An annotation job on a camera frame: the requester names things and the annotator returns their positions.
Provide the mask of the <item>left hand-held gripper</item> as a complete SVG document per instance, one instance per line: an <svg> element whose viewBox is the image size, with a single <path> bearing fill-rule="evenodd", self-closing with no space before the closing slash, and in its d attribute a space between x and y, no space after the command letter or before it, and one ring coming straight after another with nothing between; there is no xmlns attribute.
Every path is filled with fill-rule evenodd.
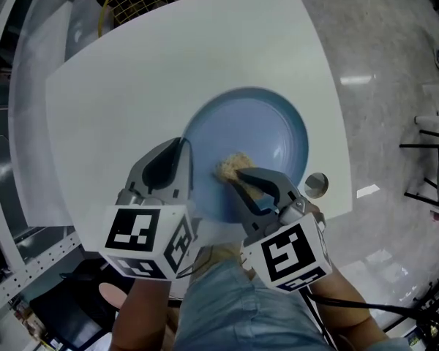
<svg viewBox="0 0 439 351"><path fill-rule="evenodd" d="M161 204L152 198L140 205L111 206L105 213L99 253L125 277L179 278L195 241L189 141L175 137L154 147L132 166L125 188L141 197L180 203Z"/></svg>

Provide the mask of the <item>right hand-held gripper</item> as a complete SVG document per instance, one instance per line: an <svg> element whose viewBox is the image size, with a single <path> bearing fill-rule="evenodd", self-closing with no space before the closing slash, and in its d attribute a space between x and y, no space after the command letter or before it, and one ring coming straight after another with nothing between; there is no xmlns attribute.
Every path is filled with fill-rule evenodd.
<svg viewBox="0 0 439 351"><path fill-rule="evenodd" d="M332 273L323 232L307 211L308 200L284 173L261 167L236 171L238 179L274 198L277 211L260 209L234 184L234 202L247 237L242 254L270 289L293 293Z"/></svg>

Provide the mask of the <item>person's right hand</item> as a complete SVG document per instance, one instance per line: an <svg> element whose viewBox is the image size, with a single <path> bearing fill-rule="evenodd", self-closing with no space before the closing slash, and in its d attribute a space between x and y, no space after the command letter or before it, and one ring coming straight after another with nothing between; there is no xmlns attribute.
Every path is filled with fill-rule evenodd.
<svg viewBox="0 0 439 351"><path fill-rule="evenodd" d="M307 211L314 216L315 221L317 222L320 230L323 232L326 229L326 220L325 220L325 216L320 211L319 207L312 204L311 202L308 202Z"/></svg>

